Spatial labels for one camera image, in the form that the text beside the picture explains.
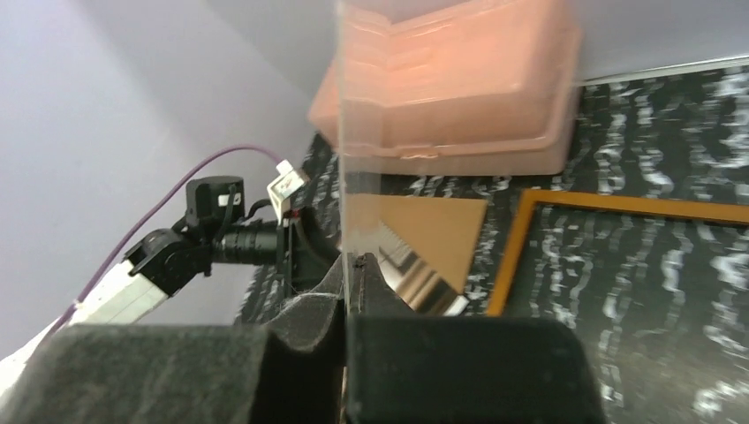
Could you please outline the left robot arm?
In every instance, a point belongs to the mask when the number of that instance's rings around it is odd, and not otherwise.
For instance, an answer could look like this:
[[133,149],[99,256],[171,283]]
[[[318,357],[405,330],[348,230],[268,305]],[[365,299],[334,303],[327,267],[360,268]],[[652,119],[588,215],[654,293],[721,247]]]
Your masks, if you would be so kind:
[[131,324],[175,296],[216,264],[269,265],[291,297],[314,288],[339,251],[310,208],[290,208],[302,187],[295,173],[269,185],[269,196],[245,206],[240,177],[198,178],[186,185],[186,212],[169,229],[147,234],[93,290],[66,324]]

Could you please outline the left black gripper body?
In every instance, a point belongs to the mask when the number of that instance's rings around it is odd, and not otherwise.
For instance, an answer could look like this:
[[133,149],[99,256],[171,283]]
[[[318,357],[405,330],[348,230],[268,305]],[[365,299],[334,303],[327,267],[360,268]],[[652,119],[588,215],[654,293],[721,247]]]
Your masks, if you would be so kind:
[[236,176],[190,180],[185,187],[184,234],[195,247],[187,257],[197,274],[210,276],[215,264],[269,265],[284,275],[287,231],[275,221],[255,220],[270,205],[261,199],[246,208],[245,181]]

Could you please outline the clear acrylic sheet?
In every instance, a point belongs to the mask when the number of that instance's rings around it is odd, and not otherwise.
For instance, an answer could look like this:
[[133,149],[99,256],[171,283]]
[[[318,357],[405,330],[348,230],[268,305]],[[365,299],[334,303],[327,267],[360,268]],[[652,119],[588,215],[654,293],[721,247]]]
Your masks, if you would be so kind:
[[582,30],[570,1],[343,1],[335,65],[343,247],[423,314],[458,314],[487,204],[396,197],[390,175],[560,171]]

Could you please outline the brown cardboard backing board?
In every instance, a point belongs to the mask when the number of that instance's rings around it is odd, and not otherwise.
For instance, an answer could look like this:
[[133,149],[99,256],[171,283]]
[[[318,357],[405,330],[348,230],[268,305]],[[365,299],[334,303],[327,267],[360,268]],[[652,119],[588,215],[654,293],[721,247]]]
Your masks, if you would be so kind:
[[464,291],[486,215],[485,200],[351,194],[344,197],[342,230],[369,236],[384,224],[456,292]]

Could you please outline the brown wooden picture frame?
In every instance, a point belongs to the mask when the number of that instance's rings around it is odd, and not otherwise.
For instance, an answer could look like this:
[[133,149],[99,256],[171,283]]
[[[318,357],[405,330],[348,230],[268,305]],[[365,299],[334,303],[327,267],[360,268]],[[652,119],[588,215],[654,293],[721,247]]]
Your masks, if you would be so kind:
[[487,316],[499,316],[503,313],[506,301],[511,292],[512,281],[523,253],[526,234],[530,228],[535,208],[541,204],[639,216],[700,220],[711,223],[748,224],[747,206],[705,201],[649,199],[599,195],[595,193],[526,189],[520,195],[518,210],[511,222],[493,291],[485,311],[485,315]]

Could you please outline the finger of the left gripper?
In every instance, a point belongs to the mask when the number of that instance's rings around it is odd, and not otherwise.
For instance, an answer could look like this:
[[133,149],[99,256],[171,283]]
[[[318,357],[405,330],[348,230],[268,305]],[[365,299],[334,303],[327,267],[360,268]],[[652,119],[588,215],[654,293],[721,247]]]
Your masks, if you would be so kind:
[[336,262],[340,251],[316,217],[314,209],[291,212],[291,287],[308,292],[317,286]]

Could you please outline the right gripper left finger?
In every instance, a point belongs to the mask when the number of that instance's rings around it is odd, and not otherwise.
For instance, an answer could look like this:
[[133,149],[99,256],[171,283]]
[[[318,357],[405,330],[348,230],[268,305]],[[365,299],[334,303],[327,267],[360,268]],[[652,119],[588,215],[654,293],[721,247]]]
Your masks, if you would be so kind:
[[263,324],[77,325],[30,358],[4,423],[334,423],[343,264]]

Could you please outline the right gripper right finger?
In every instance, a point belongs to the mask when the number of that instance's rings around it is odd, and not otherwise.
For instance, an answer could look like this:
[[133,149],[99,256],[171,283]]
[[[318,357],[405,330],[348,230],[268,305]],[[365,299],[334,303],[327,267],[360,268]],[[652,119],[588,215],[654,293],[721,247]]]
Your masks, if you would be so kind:
[[560,322],[429,316],[376,258],[346,261],[350,423],[603,423],[584,349]]

